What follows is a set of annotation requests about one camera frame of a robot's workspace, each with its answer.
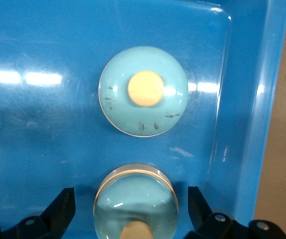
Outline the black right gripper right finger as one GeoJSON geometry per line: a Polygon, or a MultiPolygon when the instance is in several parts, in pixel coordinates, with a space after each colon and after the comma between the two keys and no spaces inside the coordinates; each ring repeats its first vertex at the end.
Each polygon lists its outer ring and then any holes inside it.
{"type": "Polygon", "coordinates": [[[198,187],[188,187],[188,212],[193,231],[186,239],[286,239],[286,233],[270,221],[253,220],[244,226],[214,213],[198,187]]]}

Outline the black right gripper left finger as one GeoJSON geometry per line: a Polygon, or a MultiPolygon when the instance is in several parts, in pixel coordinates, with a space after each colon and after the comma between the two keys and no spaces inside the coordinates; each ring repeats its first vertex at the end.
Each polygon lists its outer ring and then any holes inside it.
{"type": "Polygon", "coordinates": [[[0,239],[60,239],[76,212],[74,188],[64,188],[39,216],[21,220],[1,231],[0,239]]]}

